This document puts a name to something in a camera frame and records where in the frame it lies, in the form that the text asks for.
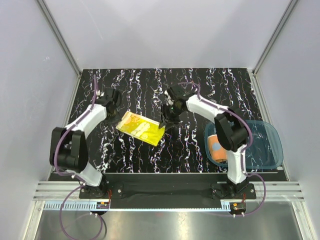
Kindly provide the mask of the aluminium frame rail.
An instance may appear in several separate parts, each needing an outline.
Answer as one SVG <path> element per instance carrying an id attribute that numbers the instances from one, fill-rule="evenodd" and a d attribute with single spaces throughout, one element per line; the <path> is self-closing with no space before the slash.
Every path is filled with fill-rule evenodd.
<path id="1" fill-rule="evenodd" d="M 255 188 L 256 199 L 247 202 L 261 202 L 264 196 L 262 182 L 252 182 Z M 266 181 L 266 202 L 303 202 L 304 196 L 297 181 Z"/>

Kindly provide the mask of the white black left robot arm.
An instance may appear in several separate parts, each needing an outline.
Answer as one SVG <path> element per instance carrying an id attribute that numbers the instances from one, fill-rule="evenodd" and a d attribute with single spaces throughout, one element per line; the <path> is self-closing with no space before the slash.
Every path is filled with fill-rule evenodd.
<path id="1" fill-rule="evenodd" d="M 59 175 L 70 175 L 85 183 L 84 192 L 103 198 L 110 191 L 106 177 L 90 163 L 87 137 L 102 122 L 120 120 L 122 94 L 115 88 L 96 93 L 92 103 L 72 123 L 51 133 L 49 162 Z"/>

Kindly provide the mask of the blue translucent plastic tray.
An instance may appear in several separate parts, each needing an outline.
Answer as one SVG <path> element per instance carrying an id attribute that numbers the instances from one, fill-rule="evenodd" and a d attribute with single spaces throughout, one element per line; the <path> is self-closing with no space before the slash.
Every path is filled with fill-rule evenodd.
<path id="1" fill-rule="evenodd" d="M 248 170 L 274 170 L 284 159 L 283 148 L 277 130 L 261 120 L 247 120 L 253 136 L 252 145 L 245 151 L 245 166 Z M 216 135 L 215 124 L 209 122 L 205 127 L 204 140 L 207 158 L 215 165 L 226 168 L 227 160 L 222 163 L 214 162 L 208 148 L 208 137 Z"/>

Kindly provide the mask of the orange polka dot towel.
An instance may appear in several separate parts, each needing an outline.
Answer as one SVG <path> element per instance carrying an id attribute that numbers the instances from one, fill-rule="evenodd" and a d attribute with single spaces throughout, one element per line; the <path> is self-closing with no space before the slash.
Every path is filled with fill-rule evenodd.
<path id="1" fill-rule="evenodd" d="M 227 161 L 227 152 L 220 145 L 218 136 L 216 134 L 210 135 L 207 138 L 207 146 L 211 159 L 216 163 L 222 163 Z"/>

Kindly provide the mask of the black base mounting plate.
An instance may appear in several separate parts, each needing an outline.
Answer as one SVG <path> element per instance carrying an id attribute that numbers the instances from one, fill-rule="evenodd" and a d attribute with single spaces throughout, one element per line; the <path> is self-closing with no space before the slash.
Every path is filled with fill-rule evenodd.
<path id="1" fill-rule="evenodd" d="M 210 199 L 255 200 L 255 187 L 246 179 L 233 186 L 225 173 L 108 173 L 101 187 L 85 187 L 81 199 L 112 199 L 131 196 L 196 196 Z"/>

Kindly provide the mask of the yellow patterned towel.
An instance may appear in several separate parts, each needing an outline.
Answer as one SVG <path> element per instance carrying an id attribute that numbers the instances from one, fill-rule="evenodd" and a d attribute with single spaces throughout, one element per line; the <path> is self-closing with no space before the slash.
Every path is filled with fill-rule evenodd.
<path id="1" fill-rule="evenodd" d="M 165 128 L 159 128 L 159 124 L 150 118 L 127 111 L 116 129 L 135 139 L 157 146 L 165 134 Z"/>

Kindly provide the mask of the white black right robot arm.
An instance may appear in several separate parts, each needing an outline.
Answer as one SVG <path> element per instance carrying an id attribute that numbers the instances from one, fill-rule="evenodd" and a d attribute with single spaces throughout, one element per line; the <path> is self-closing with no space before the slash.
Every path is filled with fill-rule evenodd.
<path id="1" fill-rule="evenodd" d="M 180 115 L 184 112 L 198 114 L 212 121 L 217 140 L 226 150 L 227 182 L 213 193 L 220 199 L 239 198 L 248 186 L 248 174 L 245 168 L 246 149 L 253 143 L 252 131 L 240 116 L 237 107 L 227 107 L 201 96 L 200 91 L 187 91 L 183 83 L 164 91 L 164 103 L 161 106 L 159 129 L 168 130 L 180 124 Z"/>

